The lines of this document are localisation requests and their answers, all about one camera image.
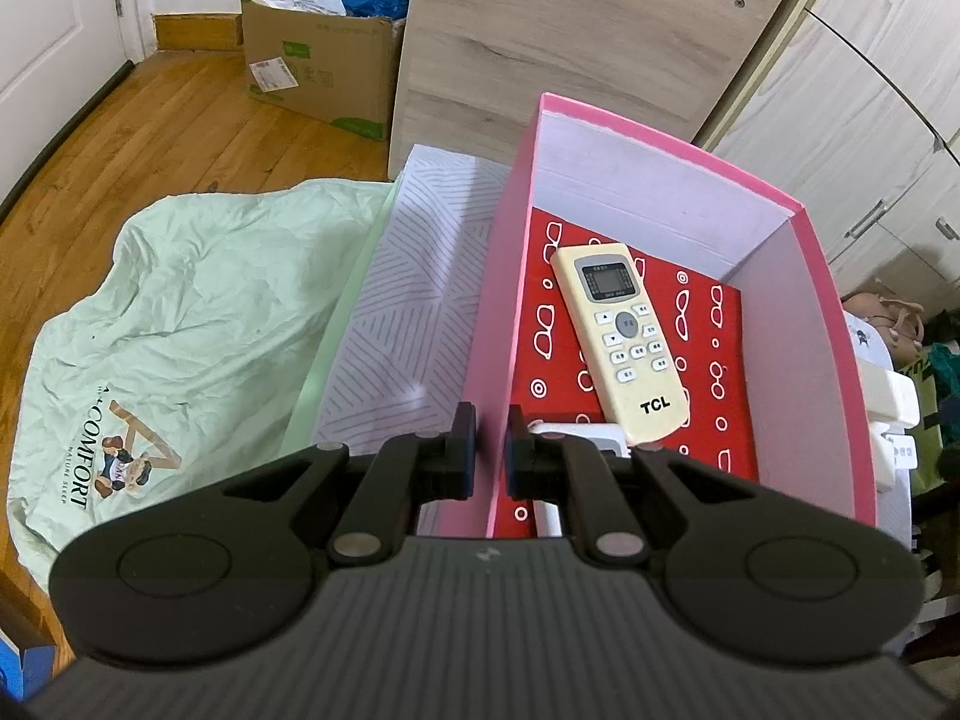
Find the screw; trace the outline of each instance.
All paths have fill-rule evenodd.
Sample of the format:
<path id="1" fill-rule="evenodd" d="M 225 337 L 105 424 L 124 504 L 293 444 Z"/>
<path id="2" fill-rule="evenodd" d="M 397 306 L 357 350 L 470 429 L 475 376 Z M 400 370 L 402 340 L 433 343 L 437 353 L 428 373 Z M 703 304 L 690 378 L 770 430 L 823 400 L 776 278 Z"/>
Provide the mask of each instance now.
<path id="1" fill-rule="evenodd" d="M 608 557 L 633 557 L 640 555 L 643 539 L 632 533 L 604 533 L 597 538 L 597 549 Z"/>
<path id="2" fill-rule="evenodd" d="M 333 548 L 344 557 L 369 557 L 380 549 L 380 539 L 372 533 L 344 533 L 333 542 Z"/>

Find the cabinet door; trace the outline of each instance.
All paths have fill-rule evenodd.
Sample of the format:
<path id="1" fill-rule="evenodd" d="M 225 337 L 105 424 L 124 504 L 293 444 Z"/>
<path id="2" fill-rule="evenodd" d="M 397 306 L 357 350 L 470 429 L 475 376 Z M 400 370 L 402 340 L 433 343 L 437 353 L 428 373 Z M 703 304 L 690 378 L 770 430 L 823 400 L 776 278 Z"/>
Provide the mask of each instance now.
<path id="1" fill-rule="evenodd" d="M 950 141 L 960 130 L 960 0 L 817 0 L 810 10 L 877 65 Z"/>
<path id="2" fill-rule="evenodd" d="M 960 166 L 952 153 L 928 157 L 920 178 L 880 225 L 945 279 L 959 279 Z"/>
<path id="3" fill-rule="evenodd" d="M 829 259 L 896 202 L 932 151 L 896 91 L 811 16 L 714 149 L 805 205 Z"/>
<path id="4" fill-rule="evenodd" d="M 923 305 L 928 317 L 960 305 L 957 285 L 940 276 L 879 224 L 872 225 L 833 260 L 830 270 L 841 296 L 886 288 L 898 298 Z"/>

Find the remote control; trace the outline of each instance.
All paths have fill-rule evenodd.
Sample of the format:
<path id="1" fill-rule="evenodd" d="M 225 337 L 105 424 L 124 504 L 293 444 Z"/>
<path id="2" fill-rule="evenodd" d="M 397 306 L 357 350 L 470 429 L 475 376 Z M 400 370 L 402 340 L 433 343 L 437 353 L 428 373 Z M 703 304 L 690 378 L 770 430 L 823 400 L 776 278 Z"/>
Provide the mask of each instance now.
<path id="1" fill-rule="evenodd" d="M 669 436 L 690 405 L 630 250 L 560 247 L 550 265 L 607 421 L 630 446 Z"/>

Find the cardboard box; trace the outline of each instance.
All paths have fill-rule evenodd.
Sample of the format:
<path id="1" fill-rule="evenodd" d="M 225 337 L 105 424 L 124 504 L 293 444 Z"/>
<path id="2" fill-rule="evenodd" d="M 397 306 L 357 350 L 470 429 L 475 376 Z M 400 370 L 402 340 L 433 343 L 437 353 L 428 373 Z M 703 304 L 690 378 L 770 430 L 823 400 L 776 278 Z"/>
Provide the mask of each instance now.
<path id="1" fill-rule="evenodd" d="M 378 141 L 390 135 L 404 20 L 241 0 L 251 94 Z"/>
<path id="2" fill-rule="evenodd" d="M 488 245 L 462 395 L 479 415 L 474 495 L 443 502 L 435 533 L 493 531 L 533 207 L 740 290 L 760 483 L 877 523 L 856 357 L 803 206 L 690 143 L 547 94 Z M 673 319 L 672 308 L 658 308 L 662 322 Z"/>

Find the wooden floor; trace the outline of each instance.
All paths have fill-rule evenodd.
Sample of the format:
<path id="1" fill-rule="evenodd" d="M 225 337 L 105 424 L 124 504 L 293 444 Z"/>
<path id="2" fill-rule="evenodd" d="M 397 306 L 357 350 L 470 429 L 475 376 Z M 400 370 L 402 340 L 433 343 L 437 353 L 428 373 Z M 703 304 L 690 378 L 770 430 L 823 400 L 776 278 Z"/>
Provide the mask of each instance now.
<path id="1" fill-rule="evenodd" d="M 250 98 L 242 55 L 166 52 L 139 65 L 32 182 L 0 225 L 0 478 L 7 497 L 20 390 L 37 332 L 91 295 L 132 214 L 167 194 L 257 193 L 306 178 L 386 179 L 387 143 Z M 0 518 L 0 592 L 56 637 L 46 595 Z"/>

